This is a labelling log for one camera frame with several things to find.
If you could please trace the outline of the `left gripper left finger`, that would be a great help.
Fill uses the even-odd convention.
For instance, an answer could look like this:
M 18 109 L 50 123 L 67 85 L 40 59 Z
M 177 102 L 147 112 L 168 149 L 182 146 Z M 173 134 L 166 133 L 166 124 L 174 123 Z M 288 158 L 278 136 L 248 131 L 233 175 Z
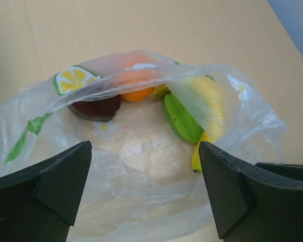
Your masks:
M 92 159 L 89 141 L 0 177 L 0 241 L 66 241 Z

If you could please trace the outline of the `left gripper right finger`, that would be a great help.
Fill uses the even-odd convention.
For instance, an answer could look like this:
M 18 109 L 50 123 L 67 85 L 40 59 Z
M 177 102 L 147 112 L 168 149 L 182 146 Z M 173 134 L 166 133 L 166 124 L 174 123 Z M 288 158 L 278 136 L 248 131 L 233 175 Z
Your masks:
M 303 241 L 303 165 L 250 164 L 209 142 L 203 177 L 223 241 Z

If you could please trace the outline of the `clear plastic bag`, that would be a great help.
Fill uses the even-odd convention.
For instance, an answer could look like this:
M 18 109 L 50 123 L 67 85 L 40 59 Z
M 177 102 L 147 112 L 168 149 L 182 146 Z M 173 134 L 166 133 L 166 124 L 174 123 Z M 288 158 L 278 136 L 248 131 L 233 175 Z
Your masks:
M 204 107 L 192 79 L 209 76 L 222 89 L 229 123 L 215 145 L 250 163 L 266 152 L 281 156 L 287 126 L 242 72 L 231 65 L 182 65 L 145 51 L 157 61 L 157 76 L 148 84 L 169 87 L 203 130 Z M 175 135 L 162 101 L 122 101 L 108 122 L 79 118 L 68 108 L 138 86 L 116 81 L 116 64 L 126 53 L 70 66 L 0 105 L 0 177 L 91 142 L 91 165 L 68 241 L 166 241 L 194 233 L 211 217 L 203 178 L 191 169 L 196 144 Z

